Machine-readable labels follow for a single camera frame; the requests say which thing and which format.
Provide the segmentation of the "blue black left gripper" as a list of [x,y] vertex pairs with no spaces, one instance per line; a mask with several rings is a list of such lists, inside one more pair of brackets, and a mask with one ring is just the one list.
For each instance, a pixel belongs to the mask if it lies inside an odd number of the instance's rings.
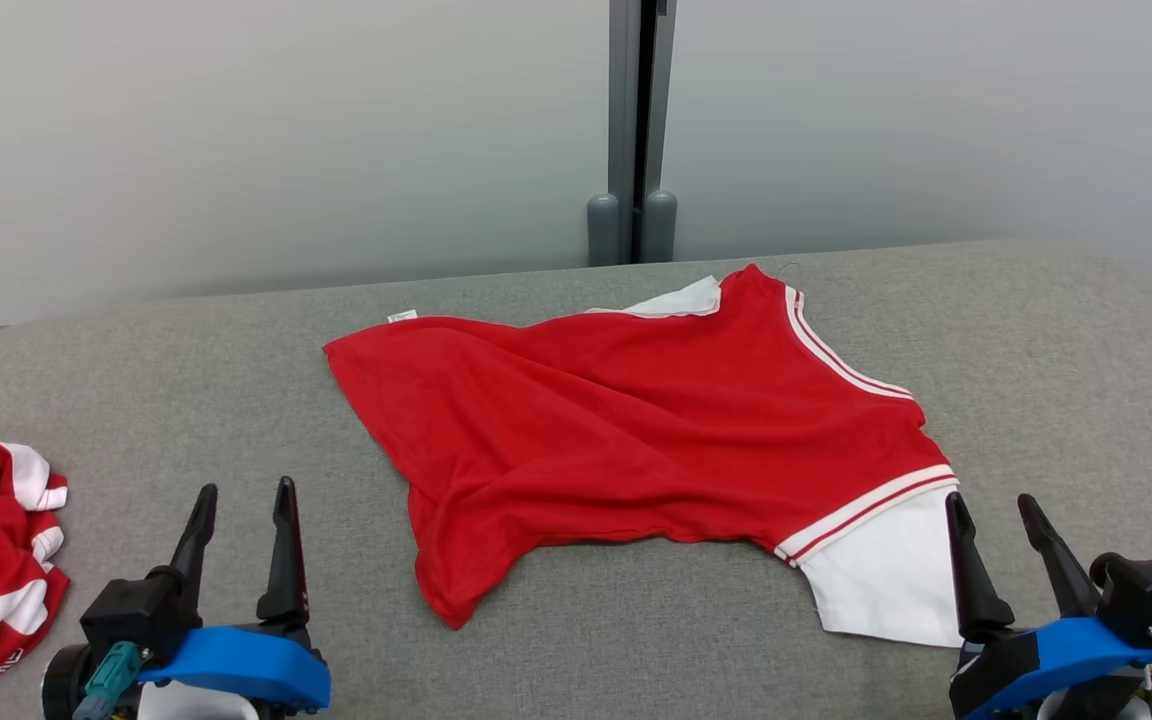
[[[180,600],[197,601],[205,552],[214,533],[219,488],[206,484],[172,558]],[[314,647],[302,546],[300,506],[291,477],[278,482],[275,526],[260,621],[200,626],[161,669],[143,670],[141,714],[317,714],[329,708],[333,679]]]

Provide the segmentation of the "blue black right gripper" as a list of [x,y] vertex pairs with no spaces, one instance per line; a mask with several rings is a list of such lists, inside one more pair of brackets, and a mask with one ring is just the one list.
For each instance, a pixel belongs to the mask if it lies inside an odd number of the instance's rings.
[[1100,589],[1053,528],[1036,497],[1021,493],[1018,511],[1028,541],[1043,559],[1061,617],[1028,632],[1011,632],[1009,602],[996,594],[977,548],[977,525],[964,497],[945,500],[957,629],[972,657],[952,675],[948,697],[956,720],[995,720],[1049,694],[1093,682],[1129,665],[1152,664],[1151,647],[1134,647],[1094,619]]

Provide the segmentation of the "red white-sleeved T-shirt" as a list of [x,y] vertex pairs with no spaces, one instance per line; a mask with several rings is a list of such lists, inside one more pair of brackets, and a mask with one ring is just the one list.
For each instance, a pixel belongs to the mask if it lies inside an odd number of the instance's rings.
[[325,346],[408,482],[422,596],[465,626],[532,550],[748,541],[827,632],[954,647],[957,475],[914,395],[846,363],[750,265],[515,327],[396,316]]

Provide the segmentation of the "grey cylinder post foot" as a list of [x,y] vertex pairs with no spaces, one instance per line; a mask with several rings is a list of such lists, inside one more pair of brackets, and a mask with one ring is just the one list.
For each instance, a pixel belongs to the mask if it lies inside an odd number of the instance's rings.
[[658,190],[644,197],[637,260],[672,263],[675,259],[677,209],[676,196],[669,191]]
[[586,204],[588,265],[621,264],[621,210],[613,194],[590,197]]

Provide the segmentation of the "grey partition post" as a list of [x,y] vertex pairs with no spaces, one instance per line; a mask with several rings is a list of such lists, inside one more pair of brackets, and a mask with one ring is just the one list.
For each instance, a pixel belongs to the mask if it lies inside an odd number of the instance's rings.
[[677,3],[609,0],[607,188],[602,194],[620,200],[621,264],[641,263],[637,247],[643,200],[664,190]]

